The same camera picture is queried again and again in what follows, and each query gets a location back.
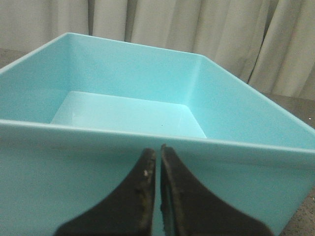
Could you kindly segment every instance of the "bin bottom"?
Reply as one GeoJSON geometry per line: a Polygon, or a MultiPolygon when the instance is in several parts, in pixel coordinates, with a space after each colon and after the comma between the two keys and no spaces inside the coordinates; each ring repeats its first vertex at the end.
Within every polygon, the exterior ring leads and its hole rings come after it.
{"type": "Polygon", "coordinates": [[[69,92],[51,123],[112,131],[206,138],[185,105],[88,92],[69,92]]]}

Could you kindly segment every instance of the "table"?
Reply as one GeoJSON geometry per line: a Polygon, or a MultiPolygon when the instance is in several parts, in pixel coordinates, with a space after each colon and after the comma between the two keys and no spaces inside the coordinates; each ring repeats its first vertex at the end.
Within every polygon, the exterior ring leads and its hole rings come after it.
{"type": "MultiPolygon", "coordinates": [[[[0,48],[0,68],[25,54],[23,52],[0,48]]],[[[315,101],[274,94],[264,95],[287,109],[309,126],[315,128],[315,101]]],[[[315,235],[315,187],[310,191],[286,228],[280,234],[280,236],[311,235],[315,235]]]]}

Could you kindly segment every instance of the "turquoise plastic bin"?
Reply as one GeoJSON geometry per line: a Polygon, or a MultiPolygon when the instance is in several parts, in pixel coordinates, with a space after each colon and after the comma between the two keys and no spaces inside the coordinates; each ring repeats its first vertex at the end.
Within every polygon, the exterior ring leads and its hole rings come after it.
{"type": "Polygon", "coordinates": [[[0,236],[51,236],[162,144],[275,235],[315,180],[315,131],[206,57],[67,33],[0,70],[0,236]]]}

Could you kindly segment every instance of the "curtain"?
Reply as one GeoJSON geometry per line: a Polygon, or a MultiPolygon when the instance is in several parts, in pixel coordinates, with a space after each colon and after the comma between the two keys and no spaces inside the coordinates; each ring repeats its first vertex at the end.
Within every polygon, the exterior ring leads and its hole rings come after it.
{"type": "Polygon", "coordinates": [[[64,32],[199,53],[261,92],[315,100],[314,0],[1,0],[0,47],[64,32]]]}

